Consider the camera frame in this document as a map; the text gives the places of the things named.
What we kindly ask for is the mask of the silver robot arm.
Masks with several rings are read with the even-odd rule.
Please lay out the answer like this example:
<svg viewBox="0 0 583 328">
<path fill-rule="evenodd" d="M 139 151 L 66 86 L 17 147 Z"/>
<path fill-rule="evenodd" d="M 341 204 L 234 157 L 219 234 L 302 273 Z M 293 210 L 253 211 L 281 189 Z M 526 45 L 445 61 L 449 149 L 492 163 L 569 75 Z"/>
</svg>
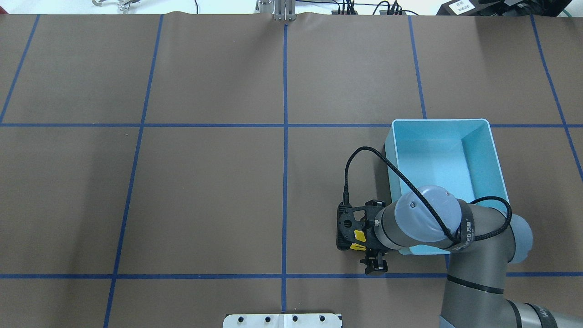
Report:
<svg viewBox="0 0 583 328">
<path fill-rule="evenodd" d="M 442 328 L 580 328 L 581 318 L 506 299 L 508 264 L 527 257 L 533 234 L 510 207 L 483 207 L 485 200 L 508 205 L 496 196 L 468 203 L 442 187 L 425 185 L 391 204 L 371 200 L 353 207 L 345 187 L 338 206 L 337 248 L 364 247 L 361 262 L 368 275 L 387 272 L 383 256 L 390 251 L 424 245 L 450 252 Z"/>
</svg>

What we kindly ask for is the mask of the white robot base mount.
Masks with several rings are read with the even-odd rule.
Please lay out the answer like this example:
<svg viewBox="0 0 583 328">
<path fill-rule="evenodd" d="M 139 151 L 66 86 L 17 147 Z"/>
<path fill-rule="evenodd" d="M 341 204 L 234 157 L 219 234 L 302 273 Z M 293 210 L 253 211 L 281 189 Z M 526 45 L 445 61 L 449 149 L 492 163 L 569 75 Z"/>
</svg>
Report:
<svg viewBox="0 0 583 328">
<path fill-rule="evenodd" d="M 342 316 L 335 313 L 231 314 L 223 328 L 343 328 Z"/>
</svg>

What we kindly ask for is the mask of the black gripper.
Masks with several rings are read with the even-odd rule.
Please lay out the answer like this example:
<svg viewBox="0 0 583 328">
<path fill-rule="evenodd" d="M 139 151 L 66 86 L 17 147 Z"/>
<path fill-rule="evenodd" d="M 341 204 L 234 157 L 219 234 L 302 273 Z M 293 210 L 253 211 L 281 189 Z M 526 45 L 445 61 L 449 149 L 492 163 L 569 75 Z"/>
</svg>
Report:
<svg viewBox="0 0 583 328">
<path fill-rule="evenodd" d="M 353 207 L 350 204 L 341 202 L 337 209 L 337 249 L 348 251 L 354 239 L 354 230 L 359 229 L 366 235 L 366 246 L 364 257 L 360 263 L 365 266 L 366 275 L 383 275 L 388 272 L 387 262 L 384 260 L 383 251 L 388 248 L 379 241 L 375 234 L 377 224 L 377 214 L 387 207 L 387 203 L 381 200 L 369 200 L 361 207 Z"/>
</svg>

